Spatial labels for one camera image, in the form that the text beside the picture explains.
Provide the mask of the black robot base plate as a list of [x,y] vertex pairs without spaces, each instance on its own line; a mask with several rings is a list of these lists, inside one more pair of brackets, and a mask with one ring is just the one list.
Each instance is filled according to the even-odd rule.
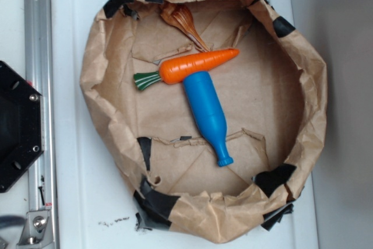
[[1,193],[43,153],[42,95],[1,61]]

